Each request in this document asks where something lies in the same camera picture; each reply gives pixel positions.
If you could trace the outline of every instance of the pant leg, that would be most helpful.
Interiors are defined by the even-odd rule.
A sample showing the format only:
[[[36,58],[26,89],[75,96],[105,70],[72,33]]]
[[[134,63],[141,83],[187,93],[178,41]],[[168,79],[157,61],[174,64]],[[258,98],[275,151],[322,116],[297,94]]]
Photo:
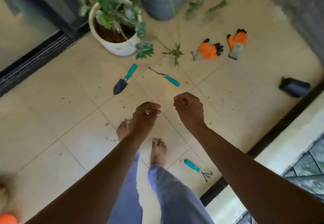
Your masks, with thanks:
[[[107,224],[142,224],[143,209],[140,206],[136,189],[139,158],[140,154],[137,153],[119,191],[117,201],[111,211]]]
[[[148,181],[161,206],[161,224],[213,224],[200,199],[164,168],[152,165]]]

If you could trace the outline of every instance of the black container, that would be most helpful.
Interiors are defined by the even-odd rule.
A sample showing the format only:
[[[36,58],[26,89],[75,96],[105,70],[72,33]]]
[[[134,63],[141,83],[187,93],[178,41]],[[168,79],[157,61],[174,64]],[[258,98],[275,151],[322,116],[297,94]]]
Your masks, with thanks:
[[[308,94],[310,91],[310,83],[293,78],[282,78],[279,89],[292,97],[299,98]]]

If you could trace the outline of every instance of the person's left hand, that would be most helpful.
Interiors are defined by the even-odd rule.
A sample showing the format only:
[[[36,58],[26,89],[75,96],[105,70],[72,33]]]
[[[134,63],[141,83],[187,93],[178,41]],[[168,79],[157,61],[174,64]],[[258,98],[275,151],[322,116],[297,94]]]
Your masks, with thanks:
[[[136,108],[131,121],[131,134],[135,134],[142,142],[152,131],[161,106],[153,102],[145,102]]]

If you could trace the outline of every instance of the person's right hand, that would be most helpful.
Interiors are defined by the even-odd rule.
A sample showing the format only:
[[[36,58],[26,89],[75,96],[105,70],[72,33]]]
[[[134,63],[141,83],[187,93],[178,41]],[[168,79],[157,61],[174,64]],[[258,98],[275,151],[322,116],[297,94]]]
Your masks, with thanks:
[[[199,98],[186,92],[173,98],[180,120],[191,132],[199,126],[205,126],[204,109]]]
[[[145,102],[136,108],[130,124],[130,133],[143,142],[152,131],[161,106],[153,102]]]

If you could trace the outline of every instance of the forearm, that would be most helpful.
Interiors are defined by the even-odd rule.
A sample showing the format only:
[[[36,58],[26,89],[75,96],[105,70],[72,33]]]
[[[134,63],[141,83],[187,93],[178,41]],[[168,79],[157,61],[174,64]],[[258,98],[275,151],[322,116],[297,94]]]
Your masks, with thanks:
[[[126,136],[99,164],[27,224],[105,224],[142,139]]]
[[[324,205],[309,193],[254,161],[207,126],[191,132],[258,223],[324,222]]]

